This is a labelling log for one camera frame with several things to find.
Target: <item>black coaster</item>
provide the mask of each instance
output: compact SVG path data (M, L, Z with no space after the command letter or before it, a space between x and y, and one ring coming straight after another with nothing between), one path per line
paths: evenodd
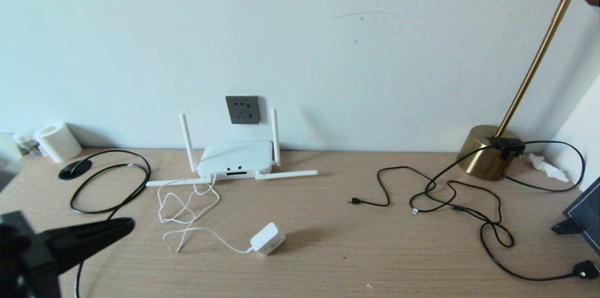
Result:
M75 168L75 165L78 163L79 161L75 161L72 164L66 166L65 168L62 168L62 170L58 173L58 178L61 180L73 180L76 177L85 174L85 172L92 168L92 161L86 160L83 161L81 165L77 166L76 170L73 170L73 168Z

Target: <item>crumpled tissue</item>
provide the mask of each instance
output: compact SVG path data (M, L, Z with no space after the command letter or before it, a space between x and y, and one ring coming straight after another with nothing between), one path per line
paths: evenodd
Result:
M554 177L555 179L559 179L563 182L568 182L569 179L566 177L564 172L559 168L556 168L553 165L547 164L544 162L543 156L535 156L533 154L529 154L529 161L533 164L533 167L537 170L542 170L546 173L548 177Z

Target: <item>white router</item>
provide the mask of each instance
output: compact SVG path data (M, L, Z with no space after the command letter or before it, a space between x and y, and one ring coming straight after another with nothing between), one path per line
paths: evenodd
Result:
M211 177L217 180L233 179L281 179L284 177L298 177L317 175L317 170L274 172L274 165L281 165L279 154L279 133L277 129L277 110L270 111L273 128L273 142L238 142L231 144L218 144L206 147L200 163L196 165L194 149L191 146L189 130L185 114L180 114L181 128L189 158L189 167L192 172L198 172L199 179L148 181L146 186L163 185L191 185L197 183L210 183Z

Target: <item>wood grain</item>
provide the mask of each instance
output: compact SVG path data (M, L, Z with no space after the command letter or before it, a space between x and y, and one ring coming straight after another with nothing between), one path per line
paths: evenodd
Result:
M93 151L88 149L84 155ZM183 150L135 150L153 168L152 179L193 176ZM383 201L375 173L382 167L410 165L433 176L454 161L446 153L343 153L283 151L281 171L319 169L317 177L269 181L221 181L221 203L196 226L209 227L233 246L246 249L249 239L269 222L287 234L268 257L240 255L212 235L189 234L181 253L169 253L161 236L178 225L157 217L156 189L146 189L116 215L133 217L135 229L126 238L90 258L83 269L83 297L597 297L600 281L579 278L550 283L521 281L502 272L486 255L478 238L480 222L451 209L411 215L409 198L425 183L409 171L390 171L383 180L392 205L352 205L348 196ZM125 155L100 156L91 174L104 166L135 162ZM105 215L72 212L68 203L83 179L59 181L64 164L27 156L23 172L0 195L2 212L23 210L36 231L88 223ZM514 162L510 174L538 185L564 187ZM579 236L557 236L550 227L579 191L548 194L510 181L473 179L458 168L454 178L485 186L502 199L504 221L517 244L498 247L497 257L527 276L569 272L579 261L598 256ZM120 168L90 184L77 204L86 209L118 203L143 179L135 168ZM186 195L188 187L174 189ZM494 215L494 203L483 192L459 188L457 203ZM196 198L201 208L213 200ZM431 203L419 200L426 208ZM175 206L166 208L176 210ZM75 269L60 277L63 296L72 296Z

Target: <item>coiled black cable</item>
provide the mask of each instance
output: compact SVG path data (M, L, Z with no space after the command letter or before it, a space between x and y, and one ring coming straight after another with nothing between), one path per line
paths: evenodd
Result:
M71 197L71 202L69 203L69 206L71 207L71 209L73 209L73 211L75 211L77 213L86 214L86 215L110 212L111 214L107 217L107 221L108 221L109 219L111 219L114 216L114 214L116 214L116 212L118 212L118 210L120 208L122 208L124 205L126 205L129 202L131 202L132 200L134 200L137 196L139 196L142 193L142 191L144 191L144 189L146 189L146 182L148 182L150 180L150 176L152 175L152 169L150 168L150 164L148 163L148 161L142 155L139 155L137 153L134 153L134 152L128 151L128 150L110 149L110 150L105 150L105 151L101 151L99 153L92 154L92 155L84 158L83 160L79 161L79 163L77 163L75 166L73 166L72 171L76 170L77 167L84 161L90 160L92 157L107 154L107 153L126 153L126 154L130 154L130 155L135 155L135 156L141 158L144 161L144 164L146 165L146 166L141 166L138 164L116 164L116 165L108 166L108 167L96 172L96 174L88 177L88 179L83 181L83 183L77 188L75 193L73 193L73 196ZM140 168L144 172L145 176L144 176L143 181L140 183L140 185L138 185L120 204L117 204L116 206L113 206L110 208L101 209L101 210L82 210L82 209L78 209L75 207L75 200L77 199L77 196L79 195L79 193L81 193L81 191L83 191L83 189L90 182L92 182L92 180L94 180L96 177L98 177L99 175L101 175L109 170L113 170L115 168L120 168L123 166L134 166L136 168ZM75 279L75 298L79 298L79 284L81 282L82 268L83 268L83 262L81 262L79 264L79 268L77 270L77 278Z
M538 141L531 141L531 142L523 142L523 144L527 145L527 144L536 144L536 143L550 143L550 144L564 144L566 146L569 146L570 148L572 148L577 155L579 155L579 159L581 159L581 174L579 175L579 179L577 180L577 182L575 184L573 184L572 186L566 188L566 189L559 189L559 190L554 190L554 189L546 189L546 188L542 188L542 187L538 187L538 186L534 186L534 185L529 185L525 182L513 179L512 177L503 175L505 179L507 180L511 180L514 181L520 185L524 185L527 187L532 187L534 189L539 189L539 190L543 190L543 191L551 191L551 192L555 192L555 193L561 193L561 192L565 192L565 191L570 191L574 188L576 188L581 181L583 180L583 176L585 174L585 159L583 158L583 155L581 154L581 152L579 150L577 150L576 147L568 144L567 142L558 142L558 141L544 141L544 140L538 140ZM497 240L498 243L500 243L503 247L513 247L515 244L515 239L512 236L512 234L510 233L510 231L508 230L508 228L506 228L505 226L502 225L502 201L500 199L500 197L498 195L496 195L493 191L489 190L489 189L485 189L483 187L478 187L475 185L469 185L468 183L465 182L461 182L461 181L456 181L456 180L450 180L447 181L446 184L448 185L448 187L450 187L450 189L452 189L453 194L450 197L450 199L448 200L440 200L439 198L435 198L433 195L431 195L431 192L435 189L435 187L437 187L437 184L435 183L435 181L442 176L443 174L445 174L448 170L452 169L454 166L456 166L457 164L459 164L461 161L467 159L468 157L470 157L473 154L478 153L479 151L485 150L485 149L490 149L490 148L495 148L494 146L486 146L486 147L482 147L480 149L476 149L474 151L471 151L469 154L464 155L463 157L460 157L459 159L457 159L455 162L451 163L449 166L447 166L446 168L444 168L444 170L442 170L441 172L439 172L436 176L434 176L433 178L429 178L428 176L426 176L425 174L423 174L422 172L409 167L409 166L394 166L394 167L388 167L388 168L383 168L381 170L379 170L377 172L377 180L379 181L379 185L381 185L381 187L383 188L383 190L385 191L386 194L386 198L388 199L388 202L386 204L386 206L388 206L390 204L390 198L388 195L388 192L386 191L381 178L380 178L380 174L381 172L385 171L385 170L397 170L397 169L409 169L412 170L413 172L425 177L426 179L429 180L429 182L427 183L425 190L417 193L415 195L413 195L411 197L411 199L409 200L409 204L411 206L411 208L416 209L416 207L413 205L413 201L416 200L416 198L419 198L420 196L427 196L429 199L439 203L439 206L435 206L432 209L416 209L417 212L433 212L436 210L439 210L441 208L443 208L444 206L451 206L454 210L457 210L459 212L465 212L469 215L472 215L473 217L475 217L476 219L479 219L481 221L483 221L484 223L482 224L482 226L480 227L480 241L481 244L483 246L483 248L485 249L486 253L488 254L488 256L493 260L493 262L495 262L495 264L497 264L497 266L499 266L502 270L504 270L506 273L514 276L514 277L518 277L520 279L524 279L527 281L553 281L553 280L557 280L557 279L564 279L564 278L568 278L568 277L574 277L574 276L578 276L578 274L576 273L576 271L571 272L571 273L566 273L564 275L561 276L553 276L553 277L542 277L542 278L532 278L532 277L525 277L522 275L519 275L518 273L512 272L511 270L509 270L506 266L504 266L495 256L494 254L489 250L488 245L486 244L486 240L484 239L484 230L486 229L486 227L490 226L493 231L494 231L494 235L495 235L495 239ZM467 187L472 187L474 189L479 189L482 191L486 191L487 193L491 194L495 200L497 201L498 204L498 208L497 208L497 212L498 212L498 219L497 221L493 221L492 219L489 219L489 217L487 215L485 215L484 213L481 213L473 208L468 208L465 206L459 206L456 204L452 204L452 201L455 200L456 196L457 196L457 192L456 189L452 186L452 185L463 185L463 186L467 186ZM370 202L364 202L362 200L359 200L357 198L353 198L352 199L353 203L366 203L366 204L373 204ZM499 234L499 230L501 230L502 232L504 232L504 234L506 236L508 236L508 243L505 243Z

